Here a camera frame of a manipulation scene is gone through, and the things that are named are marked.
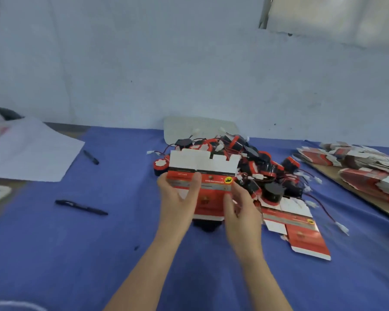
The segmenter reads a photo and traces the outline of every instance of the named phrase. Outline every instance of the white cord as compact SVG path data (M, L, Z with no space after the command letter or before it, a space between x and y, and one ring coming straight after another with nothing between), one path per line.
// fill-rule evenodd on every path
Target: white cord
M35 311L47 311L45 308L38 306L37 304L31 302L24 301L5 301L0 300L0 306L10 306L10 307L18 307L18 308L27 308Z

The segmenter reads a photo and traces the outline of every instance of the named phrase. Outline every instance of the person's left hand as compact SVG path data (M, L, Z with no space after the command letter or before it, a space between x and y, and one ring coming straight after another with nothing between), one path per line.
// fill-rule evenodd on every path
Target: person's left hand
M163 173L157 180L161 193L160 223L156 239L162 241L176 241L180 244L193 219L197 197L202 185L202 175L196 172L193 175L190 189L185 199L167 181L167 173Z

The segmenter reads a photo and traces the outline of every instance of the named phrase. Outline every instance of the person's right hand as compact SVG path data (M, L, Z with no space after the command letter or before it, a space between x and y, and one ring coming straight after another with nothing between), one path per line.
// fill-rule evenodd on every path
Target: person's right hand
M241 208L238 215L235 207ZM232 184L232 196L225 194L223 199L225 230L230 245L241 264L263 258L261 244L262 214L256 209L248 191L237 183Z

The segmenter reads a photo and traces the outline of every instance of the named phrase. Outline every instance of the hand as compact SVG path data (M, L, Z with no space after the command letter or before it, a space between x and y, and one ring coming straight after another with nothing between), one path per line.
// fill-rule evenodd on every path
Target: hand
M248 191L237 183L232 184L232 196L240 206L235 214L235 204L230 194L225 194L223 209L225 212L225 230L230 245L241 264L263 258L261 244L262 214L256 209Z
M167 181L167 173L157 180L161 193L160 223L156 234L157 240L176 241L180 244L192 223L194 209L197 204L202 175L196 172L185 199Z

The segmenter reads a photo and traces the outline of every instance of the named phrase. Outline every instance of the black pen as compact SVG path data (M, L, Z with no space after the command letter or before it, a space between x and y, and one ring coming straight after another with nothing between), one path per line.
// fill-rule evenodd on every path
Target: black pen
M83 211L87 211L89 213L94 213L94 214L98 214L98 215L108 215L107 212L102 211L100 209L94 209L93 207L82 206L82 205L76 204L75 202L71 202L71 201L67 201L67 200L56 200L55 203L57 205L64 205L64 206L69 206L69 207L73 207L76 209L82 209Z
M88 151L84 150L85 156L87 156L95 165L99 165L98 159L92 156Z

